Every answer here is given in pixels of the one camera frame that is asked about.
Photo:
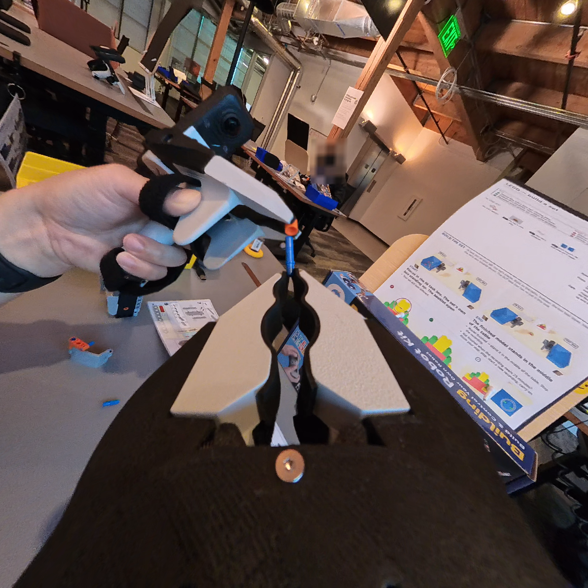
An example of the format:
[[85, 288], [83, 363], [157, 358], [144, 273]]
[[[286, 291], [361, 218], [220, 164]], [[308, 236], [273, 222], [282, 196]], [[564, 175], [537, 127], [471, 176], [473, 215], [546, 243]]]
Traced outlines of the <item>grey and orange brick assembly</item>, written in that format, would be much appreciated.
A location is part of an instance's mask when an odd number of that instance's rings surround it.
[[93, 351], [94, 342], [84, 342], [78, 337], [71, 337], [68, 341], [68, 352], [73, 362], [91, 368], [100, 368], [112, 357], [113, 349], [106, 349], [103, 352]]

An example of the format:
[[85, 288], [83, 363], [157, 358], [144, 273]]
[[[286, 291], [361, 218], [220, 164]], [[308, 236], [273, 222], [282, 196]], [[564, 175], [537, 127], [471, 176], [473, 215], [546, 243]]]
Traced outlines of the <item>white building instruction manual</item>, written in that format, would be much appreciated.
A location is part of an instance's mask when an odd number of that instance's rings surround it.
[[146, 307], [170, 356], [207, 323], [219, 318], [210, 299], [149, 301]]

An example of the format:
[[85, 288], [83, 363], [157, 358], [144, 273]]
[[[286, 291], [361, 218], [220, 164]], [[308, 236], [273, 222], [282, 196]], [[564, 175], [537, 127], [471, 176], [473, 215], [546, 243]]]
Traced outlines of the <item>printed photo sheet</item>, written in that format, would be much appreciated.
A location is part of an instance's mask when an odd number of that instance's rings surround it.
[[28, 135], [21, 100], [9, 95], [11, 100], [1, 114], [1, 186], [15, 187], [18, 170], [25, 155]]

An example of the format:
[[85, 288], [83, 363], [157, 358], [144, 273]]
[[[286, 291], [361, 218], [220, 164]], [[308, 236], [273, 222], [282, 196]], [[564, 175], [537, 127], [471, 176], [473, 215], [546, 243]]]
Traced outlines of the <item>spare white hand-held gripper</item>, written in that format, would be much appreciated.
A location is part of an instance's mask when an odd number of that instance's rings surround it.
[[117, 86], [124, 95], [125, 88], [118, 79], [112, 64], [125, 63], [125, 59], [116, 49], [110, 47], [91, 45], [90, 48], [96, 56], [95, 59], [87, 62], [92, 77], [103, 80], [111, 86]]

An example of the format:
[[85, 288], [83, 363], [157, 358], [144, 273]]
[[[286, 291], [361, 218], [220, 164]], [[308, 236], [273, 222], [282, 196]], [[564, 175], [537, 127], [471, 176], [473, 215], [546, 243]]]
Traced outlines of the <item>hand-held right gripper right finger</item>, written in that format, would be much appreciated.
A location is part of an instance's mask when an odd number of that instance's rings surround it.
[[334, 280], [337, 288], [330, 290], [304, 270], [293, 271], [298, 326], [308, 340], [293, 424], [306, 445], [327, 444], [331, 430], [367, 417], [410, 412], [368, 321], [351, 305], [374, 295], [347, 272], [336, 272]]

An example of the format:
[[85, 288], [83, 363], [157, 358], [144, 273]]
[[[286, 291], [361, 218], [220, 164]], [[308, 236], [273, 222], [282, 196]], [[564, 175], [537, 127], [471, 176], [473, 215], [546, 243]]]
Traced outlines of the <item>brown wooden desk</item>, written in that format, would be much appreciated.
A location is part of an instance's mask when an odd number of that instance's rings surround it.
[[33, 13], [19, 3], [15, 2], [8, 13], [31, 28], [28, 35], [31, 44], [27, 47], [1, 36], [2, 58], [11, 61], [13, 53], [19, 53], [21, 65], [26, 70], [48, 78], [58, 86], [70, 88], [88, 104], [96, 102], [103, 105], [108, 116], [127, 124], [140, 121], [159, 129], [174, 125], [174, 121], [161, 107], [136, 98], [128, 88], [122, 93], [118, 87], [93, 78], [86, 65], [89, 56], [39, 30]]

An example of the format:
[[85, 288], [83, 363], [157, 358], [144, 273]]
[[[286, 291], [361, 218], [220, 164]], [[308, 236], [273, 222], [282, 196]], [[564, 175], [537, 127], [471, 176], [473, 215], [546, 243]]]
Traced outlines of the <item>dark blue robot kit box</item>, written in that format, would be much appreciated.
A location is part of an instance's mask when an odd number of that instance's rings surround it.
[[380, 323], [429, 371], [480, 427], [484, 445], [493, 456], [499, 475], [511, 496], [528, 491], [537, 474], [537, 454], [493, 411], [470, 384], [485, 384], [488, 376], [472, 373], [460, 378], [452, 371], [453, 343], [433, 334], [419, 338], [409, 328], [412, 304], [407, 298], [381, 302], [356, 276], [331, 270], [322, 284], [365, 318]]

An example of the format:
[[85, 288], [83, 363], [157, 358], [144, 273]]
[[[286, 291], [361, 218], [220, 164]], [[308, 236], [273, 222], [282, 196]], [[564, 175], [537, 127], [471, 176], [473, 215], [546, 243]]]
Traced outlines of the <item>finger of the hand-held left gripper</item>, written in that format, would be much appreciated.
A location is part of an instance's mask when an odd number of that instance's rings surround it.
[[213, 156], [203, 172], [182, 165], [177, 168], [201, 183], [200, 204], [192, 213], [181, 217], [173, 231], [178, 245], [191, 244], [240, 205], [277, 221], [279, 229], [295, 218], [273, 189], [219, 156]]
[[203, 254], [203, 267], [207, 270], [217, 270], [255, 239], [279, 239], [279, 231], [259, 226], [249, 219], [230, 217], [209, 228], [203, 237], [208, 243]]

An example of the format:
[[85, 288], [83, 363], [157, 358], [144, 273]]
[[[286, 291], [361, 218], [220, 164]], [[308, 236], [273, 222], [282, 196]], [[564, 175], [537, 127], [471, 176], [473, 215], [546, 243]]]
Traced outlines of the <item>instruction poster on cardboard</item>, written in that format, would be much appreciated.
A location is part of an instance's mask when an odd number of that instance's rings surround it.
[[499, 180], [373, 292], [522, 439], [587, 395], [587, 217], [539, 192]]

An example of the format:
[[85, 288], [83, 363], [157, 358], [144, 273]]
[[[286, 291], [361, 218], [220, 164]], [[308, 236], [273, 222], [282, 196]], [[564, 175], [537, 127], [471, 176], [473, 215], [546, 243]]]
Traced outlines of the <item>white paper notice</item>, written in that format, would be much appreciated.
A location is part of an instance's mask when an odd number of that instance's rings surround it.
[[334, 115], [332, 125], [338, 128], [346, 128], [351, 115], [354, 113], [357, 103], [360, 101], [364, 92], [349, 86], [341, 103]]

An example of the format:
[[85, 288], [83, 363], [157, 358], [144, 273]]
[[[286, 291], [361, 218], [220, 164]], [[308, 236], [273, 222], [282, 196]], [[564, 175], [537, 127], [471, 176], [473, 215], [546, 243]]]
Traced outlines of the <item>person's left hand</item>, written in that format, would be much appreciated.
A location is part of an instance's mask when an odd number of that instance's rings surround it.
[[53, 176], [1, 195], [1, 254], [39, 277], [71, 268], [99, 271], [103, 256], [128, 274], [157, 281], [187, 263], [178, 246], [140, 234], [148, 218], [139, 208], [147, 179], [116, 164]]

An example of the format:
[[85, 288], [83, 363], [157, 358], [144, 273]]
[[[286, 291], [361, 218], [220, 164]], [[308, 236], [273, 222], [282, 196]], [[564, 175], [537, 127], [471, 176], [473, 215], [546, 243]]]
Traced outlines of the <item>person's left forearm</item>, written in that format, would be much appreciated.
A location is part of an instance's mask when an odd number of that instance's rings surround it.
[[1, 254], [1, 293], [15, 295], [44, 287], [57, 281], [61, 275], [40, 277], [20, 268]]

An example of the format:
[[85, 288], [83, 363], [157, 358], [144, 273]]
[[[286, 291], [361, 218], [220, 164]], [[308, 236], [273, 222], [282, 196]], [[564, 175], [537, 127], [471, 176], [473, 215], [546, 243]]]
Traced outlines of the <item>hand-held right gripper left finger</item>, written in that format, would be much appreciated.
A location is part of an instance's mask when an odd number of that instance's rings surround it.
[[275, 303], [276, 273], [226, 311], [215, 326], [171, 407], [175, 417], [207, 417], [237, 425], [247, 445], [259, 423], [256, 393], [270, 374], [271, 352], [261, 335]]

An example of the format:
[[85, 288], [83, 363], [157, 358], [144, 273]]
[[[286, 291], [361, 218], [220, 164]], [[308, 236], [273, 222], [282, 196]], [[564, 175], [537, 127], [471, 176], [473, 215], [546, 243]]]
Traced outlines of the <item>grey desk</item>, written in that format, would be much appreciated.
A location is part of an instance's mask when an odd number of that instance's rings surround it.
[[[11, 587], [42, 546], [87, 461], [131, 395], [168, 359], [146, 304], [210, 299], [221, 315], [282, 269], [267, 250], [241, 253], [201, 281], [186, 270], [146, 297], [136, 318], [108, 315], [98, 276], [79, 269], [1, 308], [1, 587]], [[113, 349], [100, 368], [75, 363], [68, 341]], [[103, 408], [102, 402], [120, 404]]]

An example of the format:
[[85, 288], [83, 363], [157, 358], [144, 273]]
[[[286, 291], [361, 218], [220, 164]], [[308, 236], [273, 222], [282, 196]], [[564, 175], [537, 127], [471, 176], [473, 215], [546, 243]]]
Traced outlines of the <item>yellow plastic bin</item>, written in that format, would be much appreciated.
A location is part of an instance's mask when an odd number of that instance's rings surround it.
[[16, 188], [26, 187], [61, 173], [77, 171], [84, 168], [84, 166], [64, 160], [27, 151], [16, 176]]

